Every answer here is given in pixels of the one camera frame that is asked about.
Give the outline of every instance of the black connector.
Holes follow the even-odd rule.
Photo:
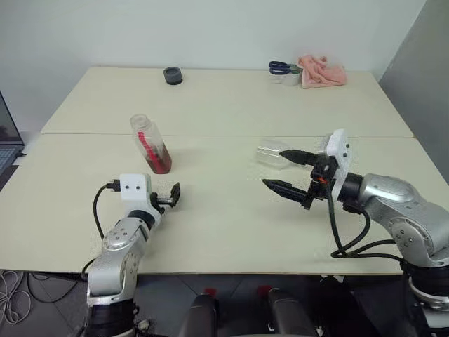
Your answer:
[[[16,158],[22,158],[22,157],[25,157],[26,155],[27,155],[26,153],[23,153],[22,151],[19,151],[19,152],[17,152],[15,154],[15,157]]]
[[[106,188],[114,192],[120,192],[120,180],[114,179],[112,183],[107,183]]]
[[[362,214],[363,212],[361,205],[352,202],[343,203],[343,210],[353,214]]]
[[[348,172],[337,200],[342,203],[356,202],[360,195],[362,182],[363,177],[361,175]]]

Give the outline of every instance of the pink cloth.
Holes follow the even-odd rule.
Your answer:
[[[302,70],[301,84],[304,89],[320,86],[342,86],[346,84],[346,73],[341,65],[328,67],[326,58],[306,55],[298,59]]]

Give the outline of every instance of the plastic bottle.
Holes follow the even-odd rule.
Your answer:
[[[149,167],[157,174],[170,172],[171,157],[154,122],[144,114],[135,114],[130,119],[133,137]]]

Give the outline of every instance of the laptop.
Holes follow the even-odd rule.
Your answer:
[[[0,176],[17,157],[22,156],[25,144],[0,93]]]

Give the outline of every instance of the white table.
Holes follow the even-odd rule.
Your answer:
[[[268,71],[182,74],[169,86],[162,69],[90,68],[42,132],[129,134],[130,117],[146,114],[174,136],[412,136],[369,72],[307,90],[271,84]]]
[[[314,151],[319,138],[279,138]],[[277,171],[255,161],[258,137],[166,136],[173,158],[168,175],[152,175],[156,192],[181,182],[176,209],[152,236],[141,273],[396,274],[381,258],[336,260],[326,204],[306,211],[268,190],[261,178],[306,187],[309,170]],[[449,188],[420,144],[411,138],[352,138],[351,171],[401,177],[429,201],[449,208]],[[0,193],[0,268],[79,272],[100,250],[92,215],[97,189],[120,173],[149,172],[130,136],[42,135]],[[342,239],[358,234],[359,216],[338,207]],[[123,216],[118,193],[98,204],[104,229]],[[365,242],[387,238],[372,225]],[[389,245],[373,249],[399,254]]]

